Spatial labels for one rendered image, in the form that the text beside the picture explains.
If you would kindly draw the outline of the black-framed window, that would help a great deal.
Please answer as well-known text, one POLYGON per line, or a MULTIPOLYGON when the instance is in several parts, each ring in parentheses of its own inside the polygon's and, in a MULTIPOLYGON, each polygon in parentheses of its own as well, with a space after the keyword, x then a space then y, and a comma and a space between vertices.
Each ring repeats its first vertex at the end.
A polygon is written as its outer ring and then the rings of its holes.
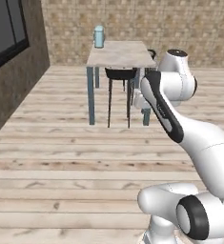
POLYGON ((0 0, 0 67, 29 46, 22 0, 0 0))

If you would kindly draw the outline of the black stool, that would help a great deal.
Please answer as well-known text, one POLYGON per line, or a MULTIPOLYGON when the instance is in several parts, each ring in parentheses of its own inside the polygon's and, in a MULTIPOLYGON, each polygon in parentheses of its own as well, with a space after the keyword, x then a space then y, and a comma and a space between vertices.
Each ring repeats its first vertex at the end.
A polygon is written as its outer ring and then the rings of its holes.
POLYGON ((106 75, 109 78, 109 106, 108 106, 108 125, 111 124, 112 111, 112 81, 122 81, 123 88, 127 91, 127 119, 128 125, 131 125, 131 105, 133 99, 135 76, 137 68, 131 69, 105 69, 106 75))

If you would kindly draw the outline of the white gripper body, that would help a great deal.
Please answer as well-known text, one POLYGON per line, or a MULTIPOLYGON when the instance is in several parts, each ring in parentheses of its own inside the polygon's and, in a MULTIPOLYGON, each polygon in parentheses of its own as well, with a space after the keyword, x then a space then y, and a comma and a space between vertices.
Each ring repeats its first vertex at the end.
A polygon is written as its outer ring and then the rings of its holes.
POLYGON ((149 109, 151 107, 151 105, 145 100, 145 98, 140 90, 134 91, 133 105, 137 109, 141 109, 141 110, 149 109))

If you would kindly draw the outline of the marble-top table with blue legs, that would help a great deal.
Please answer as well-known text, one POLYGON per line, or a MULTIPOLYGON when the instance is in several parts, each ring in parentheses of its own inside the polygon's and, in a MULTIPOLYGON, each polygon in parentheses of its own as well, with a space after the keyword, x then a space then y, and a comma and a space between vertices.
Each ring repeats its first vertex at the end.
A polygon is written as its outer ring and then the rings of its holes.
POLYGON ((142 41, 105 41, 102 49, 92 46, 86 64, 90 125, 95 124, 93 88, 99 87, 99 69, 105 67, 140 70, 154 68, 155 62, 142 41))

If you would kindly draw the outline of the light blue canister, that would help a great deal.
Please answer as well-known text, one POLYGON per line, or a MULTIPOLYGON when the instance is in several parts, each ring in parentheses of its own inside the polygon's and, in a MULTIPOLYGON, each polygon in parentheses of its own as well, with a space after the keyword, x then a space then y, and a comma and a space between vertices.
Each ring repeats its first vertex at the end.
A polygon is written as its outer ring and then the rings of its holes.
POLYGON ((98 49, 102 49, 104 47, 104 42, 105 42, 104 27, 101 25, 97 25, 93 31, 94 46, 98 49))

